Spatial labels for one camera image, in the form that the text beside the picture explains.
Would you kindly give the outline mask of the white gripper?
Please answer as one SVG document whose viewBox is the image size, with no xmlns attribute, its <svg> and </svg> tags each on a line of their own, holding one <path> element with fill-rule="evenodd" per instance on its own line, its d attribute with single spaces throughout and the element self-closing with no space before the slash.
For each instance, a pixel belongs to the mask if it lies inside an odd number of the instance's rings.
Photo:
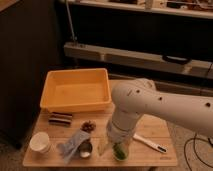
<svg viewBox="0 0 213 171">
<path fill-rule="evenodd" d="M 132 138 L 134 131 L 124 131 L 115 126 L 112 120 L 109 120 L 106 126 L 107 137 L 101 137 L 98 145 L 99 155 L 103 155 L 109 147 L 109 141 L 112 143 L 121 143 Z M 129 144 L 122 143 L 122 150 L 126 157 L 129 156 Z"/>
</svg>

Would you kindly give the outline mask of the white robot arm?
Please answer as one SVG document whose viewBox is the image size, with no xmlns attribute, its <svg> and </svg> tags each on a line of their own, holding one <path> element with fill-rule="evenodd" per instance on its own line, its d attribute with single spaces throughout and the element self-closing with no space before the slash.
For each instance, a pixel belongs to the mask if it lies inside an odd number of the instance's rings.
<svg viewBox="0 0 213 171">
<path fill-rule="evenodd" d="M 152 80 L 141 78 L 122 81 L 111 92 L 114 111 L 99 141 L 98 153 L 128 142 L 144 114 L 172 122 L 213 138 L 213 97 L 160 92 Z"/>
</svg>

